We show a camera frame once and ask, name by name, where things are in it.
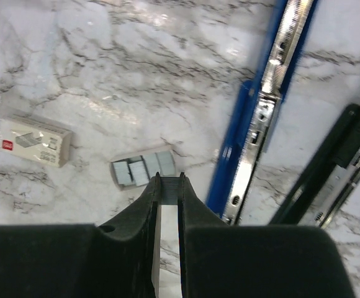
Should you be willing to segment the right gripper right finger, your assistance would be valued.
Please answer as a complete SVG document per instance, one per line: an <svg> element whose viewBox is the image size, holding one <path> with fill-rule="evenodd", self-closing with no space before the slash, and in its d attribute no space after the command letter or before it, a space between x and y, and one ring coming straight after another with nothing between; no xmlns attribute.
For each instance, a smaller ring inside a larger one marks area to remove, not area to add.
<svg viewBox="0 0 360 298"><path fill-rule="evenodd" d="M179 178L184 297L354 297L332 238L297 225L229 226Z"/></svg>

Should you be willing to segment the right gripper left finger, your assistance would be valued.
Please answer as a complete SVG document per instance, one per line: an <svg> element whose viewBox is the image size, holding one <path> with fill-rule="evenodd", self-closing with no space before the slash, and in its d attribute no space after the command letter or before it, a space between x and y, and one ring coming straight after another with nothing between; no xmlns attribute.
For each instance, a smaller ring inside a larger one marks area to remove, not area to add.
<svg viewBox="0 0 360 298"><path fill-rule="evenodd" d="M155 297L160 207L155 176L100 226L0 225L0 297Z"/></svg>

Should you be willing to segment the staple tray with staples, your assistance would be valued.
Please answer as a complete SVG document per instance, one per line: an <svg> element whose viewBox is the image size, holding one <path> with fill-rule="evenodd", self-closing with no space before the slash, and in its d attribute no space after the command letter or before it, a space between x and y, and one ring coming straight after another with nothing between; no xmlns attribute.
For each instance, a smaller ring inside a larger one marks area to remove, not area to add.
<svg viewBox="0 0 360 298"><path fill-rule="evenodd" d="M121 191L146 186L156 173L162 177L177 175L172 145L116 156L109 162L109 169Z"/></svg>

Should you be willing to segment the grey staple strip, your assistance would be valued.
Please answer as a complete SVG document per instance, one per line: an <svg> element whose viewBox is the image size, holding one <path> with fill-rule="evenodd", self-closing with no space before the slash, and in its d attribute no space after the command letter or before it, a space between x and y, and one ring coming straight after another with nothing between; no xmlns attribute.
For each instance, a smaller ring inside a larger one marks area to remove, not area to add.
<svg viewBox="0 0 360 298"><path fill-rule="evenodd" d="M177 205L179 192L179 177L161 178L161 204Z"/></svg>

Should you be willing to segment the black stapler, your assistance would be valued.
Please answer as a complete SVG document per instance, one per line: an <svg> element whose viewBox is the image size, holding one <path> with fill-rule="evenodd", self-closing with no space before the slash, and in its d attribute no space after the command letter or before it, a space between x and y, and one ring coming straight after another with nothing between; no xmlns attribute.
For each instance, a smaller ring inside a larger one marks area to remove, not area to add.
<svg viewBox="0 0 360 298"><path fill-rule="evenodd" d="M326 228L360 182L360 106L348 105L269 224Z"/></svg>

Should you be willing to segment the blue stapler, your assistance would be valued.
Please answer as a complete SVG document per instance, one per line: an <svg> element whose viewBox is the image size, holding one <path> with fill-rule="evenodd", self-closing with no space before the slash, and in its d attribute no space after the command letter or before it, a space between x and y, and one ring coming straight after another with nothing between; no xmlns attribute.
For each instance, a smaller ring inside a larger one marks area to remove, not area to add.
<svg viewBox="0 0 360 298"><path fill-rule="evenodd" d="M210 183L206 204L227 225L238 225L259 160L281 106L317 1L277 1L253 79L240 88Z"/></svg>

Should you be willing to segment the white staple box sleeve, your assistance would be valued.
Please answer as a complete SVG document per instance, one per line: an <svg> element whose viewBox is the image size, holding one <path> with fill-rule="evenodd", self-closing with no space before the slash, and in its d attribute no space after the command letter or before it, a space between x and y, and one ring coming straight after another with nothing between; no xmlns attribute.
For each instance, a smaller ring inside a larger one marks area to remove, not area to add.
<svg viewBox="0 0 360 298"><path fill-rule="evenodd" d="M0 119L0 151L61 168L69 160L72 131L20 115Z"/></svg>

